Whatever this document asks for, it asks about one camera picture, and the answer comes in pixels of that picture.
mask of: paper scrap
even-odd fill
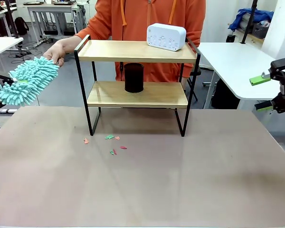
[[[114,135],[108,135],[105,139],[112,139],[112,138],[114,138]]]

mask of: black cup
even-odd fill
[[[124,65],[124,89],[129,93],[139,93],[143,90],[143,65],[127,63]]]

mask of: microfiber duster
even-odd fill
[[[9,75],[16,78],[16,82],[0,85],[0,102],[4,105],[30,105],[36,96],[58,76],[59,66],[53,60],[44,57],[27,60],[20,64]]]

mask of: brown table surface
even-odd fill
[[[102,110],[93,137],[83,108],[7,121],[1,226],[285,226],[285,152],[252,113],[192,110],[182,138],[173,110]]]

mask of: zipper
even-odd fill
[[[150,25],[150,14],[151,14],[151,0],[148,0],[147,27]]]

